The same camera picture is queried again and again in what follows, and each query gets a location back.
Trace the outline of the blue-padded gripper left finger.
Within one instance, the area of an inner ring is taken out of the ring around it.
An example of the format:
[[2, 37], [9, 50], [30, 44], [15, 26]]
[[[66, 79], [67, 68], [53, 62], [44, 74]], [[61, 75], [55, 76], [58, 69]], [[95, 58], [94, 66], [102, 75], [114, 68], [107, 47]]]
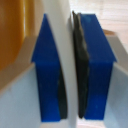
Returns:
[[0, 128], [67, 128], [60, 118], [60, 63], [44, 16], [38, 37], [26, 37], [16, 61], [0, 71]]

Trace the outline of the blue-padded gripper right finger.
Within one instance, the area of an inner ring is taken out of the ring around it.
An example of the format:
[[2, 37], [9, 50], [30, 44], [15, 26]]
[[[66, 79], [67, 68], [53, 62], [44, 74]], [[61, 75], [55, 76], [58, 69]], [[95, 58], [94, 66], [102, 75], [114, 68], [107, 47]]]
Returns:
[[78, 115], [128, 128], [128, 53], [116, 35], [105, 35], [95, 14], [73, 14]]

